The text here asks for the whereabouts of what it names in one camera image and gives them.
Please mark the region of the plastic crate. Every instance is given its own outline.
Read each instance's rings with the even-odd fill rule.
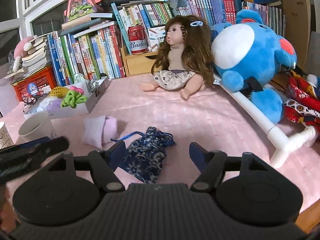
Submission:
[[[57,86],[52,66],[33,74],[32,76],[13,84],[19,101],[22,97],[33,97],[48,93]]]

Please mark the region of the pink cloth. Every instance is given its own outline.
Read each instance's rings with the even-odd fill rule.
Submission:
[[[117,119],[102,115],[83,119],[84,135],[82,142],[102,149],[102,145],[118,138]]]
[[[76,156],[87,155],[94,147],[83,144],[83,119],[101,115],[113,116],[118,120],[119,136],[133,131],[146,131],[149,126],[173,134],[176,145],[166,149],[167,158],[158,183],[190,184],[200,174],[189,158],[189,144],[197,142],[207,150],[221,150],[230,156],[241,156],[243,152],[253,152],[270,163],[269,158],[275,150],[265,133],[254,120],[222,88],[215,86],[192,95],[188,101],[180,98],[179,92],[157,89],[143,92],[139,82],[148,82],[151,75],[140,75],[112,80],[110,86],[89,115],[79,115],[52,120],[60,135],[70,140],[69,150]],[[5,121],[13,139],[18,139],[18,129],[24,122],[23,103],[7,114]],[[279,125],[288,135],[303,130],[302,124],[283,120]],[[128,146],[139,135],[125,140]],[[309,148],[303,146],[292,153],[285,164],[277,169],[295,183],[303,193],[302,210],[320,198],[320,144]],[[91,180],[90,173],[80,171],[79,176]],[[116,176],[127,187],[139,181],[118,168]],[[227,172],[226,178],[236,172]],[[9,182],[13,191],[28,176]]]

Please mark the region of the drawstring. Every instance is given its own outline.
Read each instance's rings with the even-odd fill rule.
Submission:
[[[142,137],[145,137],[145,136],[146,136],[144,133],[136,131],[136,132],[132,132],[132,133],[128,134],[127,136],[122,137],[122,138],[119,139],[119,140],[113,140],[113,139],[111,139],[111,141],[113,141],[113,142],[118,142],[118,141],[121,141],[121,140],[125,140],[125,139],[128,139],[128,138],[130,138],[131,136],[133,136],[133,135],[135,135],[135,134],[141,135]]]

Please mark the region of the brown wavy hair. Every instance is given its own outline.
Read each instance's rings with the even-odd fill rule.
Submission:
[[[190,23],[195,21],[202,21],[202,26],[191,26]],[[184,50],[181,55],[182,62],[189,71],[200,74],[207,85],[213,83],[213,70],[211,63],[213,57],[211,54],[211,30],[205,23],[205,20],[194,16],[176,16],[170,19],[165,25],[165,31],[168,32],[170,26],[174,24],[181,24]],[[169,68],[169,52],[170,45],[166,42],[167,35],[164,42],[160,44],[158,50],[158,57],[154,62],[151,73],[154,73],[155,68],[161,67],[162,70]]]

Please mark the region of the doll face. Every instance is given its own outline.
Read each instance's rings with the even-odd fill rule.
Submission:
[[[176,23],[170,26],[166,41],[170,46],[183,44],[181,24]]]

